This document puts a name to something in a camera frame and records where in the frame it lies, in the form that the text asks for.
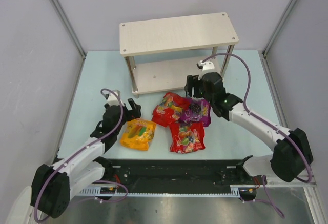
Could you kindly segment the orange candy bag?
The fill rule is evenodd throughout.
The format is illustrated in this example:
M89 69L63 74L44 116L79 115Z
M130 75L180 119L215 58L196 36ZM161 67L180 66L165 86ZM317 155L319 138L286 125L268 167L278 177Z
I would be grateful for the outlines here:
M120 145L133 150L147 151L154 137L156 123L141 118L127 122L119 141Z

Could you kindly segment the purple candy bag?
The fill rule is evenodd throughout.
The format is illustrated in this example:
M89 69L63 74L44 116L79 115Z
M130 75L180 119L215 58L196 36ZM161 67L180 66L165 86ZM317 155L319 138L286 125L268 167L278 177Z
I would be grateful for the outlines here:
M188 107L183 111L180 120L184 123L200 122L204 127L211 124L211 105L205 99L186 98Z

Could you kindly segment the red candy bag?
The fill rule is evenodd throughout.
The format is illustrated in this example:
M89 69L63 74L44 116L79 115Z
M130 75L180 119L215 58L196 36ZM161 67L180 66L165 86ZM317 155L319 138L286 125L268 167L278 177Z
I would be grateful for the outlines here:
M204 150L204 127L201 122L170 124L172 144L170 152L188 154Z
M151 121L167 127L177 122L188 106L189 101L187 98L173 92L167 92L162 101L154 108Z

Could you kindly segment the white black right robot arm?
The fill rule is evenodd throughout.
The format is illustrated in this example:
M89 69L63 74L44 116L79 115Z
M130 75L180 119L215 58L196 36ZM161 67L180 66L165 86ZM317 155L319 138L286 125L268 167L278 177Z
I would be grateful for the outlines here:
M184 87L190 97L204 98L217 117L235 123L265 143L272 154L244 158L239 166L249 176L275 174L285 182L299 179L302 171L307 171L312 180L310 164L313 156L306 133L297 128L291 130L263 118L246 106L246 101L226 92L221 76L217 72L206 73L202 77L187 76Z

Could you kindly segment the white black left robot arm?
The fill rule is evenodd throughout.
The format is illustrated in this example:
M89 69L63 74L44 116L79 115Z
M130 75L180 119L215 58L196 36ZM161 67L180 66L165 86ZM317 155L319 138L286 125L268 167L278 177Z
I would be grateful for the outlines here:
M141 105L128 99L131 109L115 101L105 105L102 120L77 151L52 165L43 164L31 185L31 206L37 223L38 211L48 217L61 216L74 196L90 184L114 178L114 168L103 155L116 143L123 125L141 117Z

